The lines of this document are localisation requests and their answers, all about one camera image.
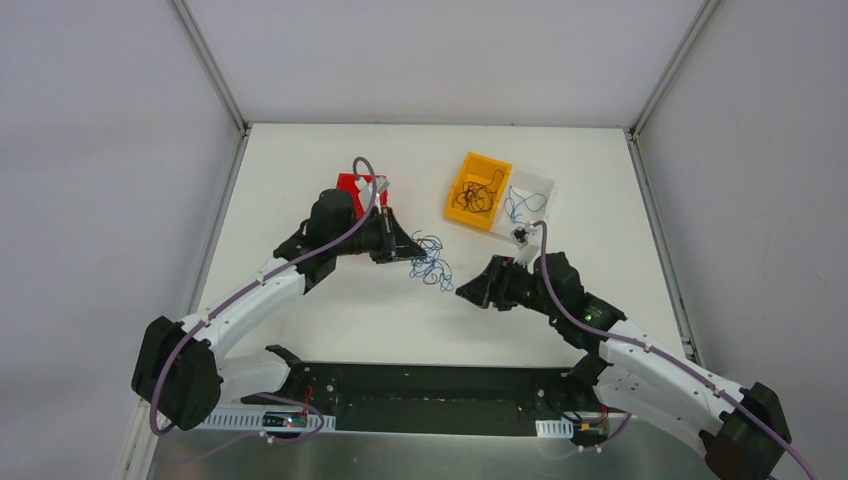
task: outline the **white wall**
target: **white wall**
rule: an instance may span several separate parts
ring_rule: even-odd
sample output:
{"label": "white wall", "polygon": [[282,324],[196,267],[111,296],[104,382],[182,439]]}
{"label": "white wall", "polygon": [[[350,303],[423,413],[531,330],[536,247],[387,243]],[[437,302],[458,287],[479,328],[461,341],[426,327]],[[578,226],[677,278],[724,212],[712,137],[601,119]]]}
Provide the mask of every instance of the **white wall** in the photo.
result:
{"label": "white wall", "polygon": [[250,121],[632,124],[702,0],[190,0]]}
{"label": "white wall", "polygon": [[848,472],[846,24],[725,2],[641,142],[707,366],[775,389],[821,478]]}
{"label": "white wall", "polygon": [[164,1],[7,0],[0,42],[0,478],[109,478],[237,135]]}

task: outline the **white cable tray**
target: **white cable tray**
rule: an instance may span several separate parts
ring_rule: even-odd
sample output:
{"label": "white cable tray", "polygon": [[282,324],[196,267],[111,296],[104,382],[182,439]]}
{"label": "white cable tray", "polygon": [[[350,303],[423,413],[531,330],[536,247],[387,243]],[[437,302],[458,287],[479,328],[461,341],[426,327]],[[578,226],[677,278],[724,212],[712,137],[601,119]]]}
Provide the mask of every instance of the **white cable tray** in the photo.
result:
{"label": "white cable tray", "polygon": [[[286,413],[297,414],[296,411],[286,412],[276,409],[255,410],[246,408],[216,408],[206,417],[200,425],[195,428],[201,430],[231,430],[250,431],[265,430],[267,432],[309,432],[318,428],[321,420],[317,415],[309,414],[306,417],[306,427],[286,427],[264,425],[263,418],[267,413],[277,416]],[[336,429],[336,417],[324,415],[324,429],[322,431],[333,431]]]}
{"label": "white cable tray", "polygon": [[536,420],[536,436],[540,438],[573,438],[574,425],[561,420]]}

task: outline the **blue string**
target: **blue string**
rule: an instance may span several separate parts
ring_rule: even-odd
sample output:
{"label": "blue string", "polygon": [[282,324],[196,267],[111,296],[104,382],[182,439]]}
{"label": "blue string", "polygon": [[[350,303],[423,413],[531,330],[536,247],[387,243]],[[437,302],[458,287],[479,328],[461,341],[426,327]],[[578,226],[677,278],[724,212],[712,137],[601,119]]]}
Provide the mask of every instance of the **blue string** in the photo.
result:
{"label": "blue string", "polygon": [[[520,198],[521,201],[518,202],[518,203],[515,203],[515,199],[512,198],[513,195]],[[530,204],[527,203],[528,201],[530,201],[534,197],[541,197],[542,198],[541,205],[539,205],[539,207],[536,208],[536,209],[531,208]],[[513,224],[524,223],[524,222],[518,220],[519,217],[521,217],[522,214],[517,213],[518,208],[521,207],[522,205],[524,205],[524,208],[526,208],[528,211],[530,211],[532,213],[536,213],[536,212],[541,211],[543,208],[545,208],[545,205],[547,205],[547,204],[548,204],[548,197],[542,195],[541,193],[534,193],[533,195],[530,195],[529,197],[522,197],[521,195],[518,194],[518,192],[516,192],[515,190],[512,189],[512,185],[509,186],[509,193],[507,194],[506,200],[504,200],[504,208],[506,208],[506,216],[509,217],[510,221],[512,221]]]}
{"label": "blue string", "polygon": [[415,238],[415,234],[420,231],[412,233],[412,240],[424,249],[427,257],[409,262],[412,265],[409,278],[420,278],[424,285],[438,285],[441,291],[450,292],[453,290],[453,283],[451,283],[453,271],[448,262],[439,258],[443,248],[442,240],[435,235]]}

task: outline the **white table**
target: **white table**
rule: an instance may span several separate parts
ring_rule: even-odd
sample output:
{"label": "white table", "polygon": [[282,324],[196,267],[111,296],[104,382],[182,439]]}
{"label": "white table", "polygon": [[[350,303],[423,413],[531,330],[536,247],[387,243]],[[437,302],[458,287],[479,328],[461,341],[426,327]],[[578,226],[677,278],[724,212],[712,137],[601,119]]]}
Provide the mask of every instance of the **white table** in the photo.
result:
{"label": "white table", "polygon": [[[630,154],[615,129],[255,125],[201,306],[253,276],[360,155],[391,181],[390,204],[406,232],[442,239],[442,258],[454,285],[462,285],[492,254],[515,252],[443,217],[468,151],[555,178],[549,251],[565,251],[589,291],[682,354]],[[273,314],[231,355],[279,344],[310,361],[536,367],[570,366],[584,355],[537,313],[481,310],[409,271],[408,262],[342,257],[330,277]]]}

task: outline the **orange tray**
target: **orange tray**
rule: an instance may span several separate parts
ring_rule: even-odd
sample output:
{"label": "orange tray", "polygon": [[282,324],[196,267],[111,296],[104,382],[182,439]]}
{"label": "orange tray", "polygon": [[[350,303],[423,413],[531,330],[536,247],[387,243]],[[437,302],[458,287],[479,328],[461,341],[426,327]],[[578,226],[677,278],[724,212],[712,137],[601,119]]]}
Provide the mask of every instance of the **orange tray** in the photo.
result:
{"label": "orange tray", "polygon": [[448,195],[445,217],[488,232],[511,171],[509,163],[468,152]]}

